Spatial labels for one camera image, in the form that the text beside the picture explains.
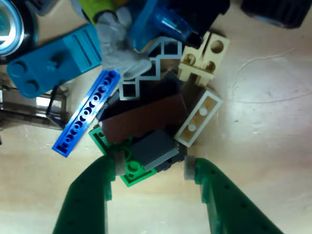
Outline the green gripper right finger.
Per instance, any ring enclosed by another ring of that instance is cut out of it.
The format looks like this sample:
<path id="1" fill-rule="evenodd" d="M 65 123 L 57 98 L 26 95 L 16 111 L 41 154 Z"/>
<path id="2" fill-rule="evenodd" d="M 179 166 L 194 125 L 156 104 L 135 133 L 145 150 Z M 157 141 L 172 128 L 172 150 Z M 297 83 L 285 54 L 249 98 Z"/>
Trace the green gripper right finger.
<path id="1" fill-rule="evenodd" d="M 200 185 L 212 234 L 281 234 L 262 211 L 212 162 L 185 156 L 184 177 Z"/>

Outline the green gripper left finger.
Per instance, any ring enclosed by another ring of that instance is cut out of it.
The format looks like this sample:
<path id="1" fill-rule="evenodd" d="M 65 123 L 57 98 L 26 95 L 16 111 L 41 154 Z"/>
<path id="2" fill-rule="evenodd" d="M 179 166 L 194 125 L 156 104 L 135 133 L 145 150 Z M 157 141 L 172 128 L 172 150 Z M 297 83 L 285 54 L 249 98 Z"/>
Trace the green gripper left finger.
<path id="1" fill-rule="evenodd" d="M 107 201 L 112 199 L 111 183 L 125 173 L 123 151 L 95 160 L 70 185 L 53 233 L 108 233 Z"/>

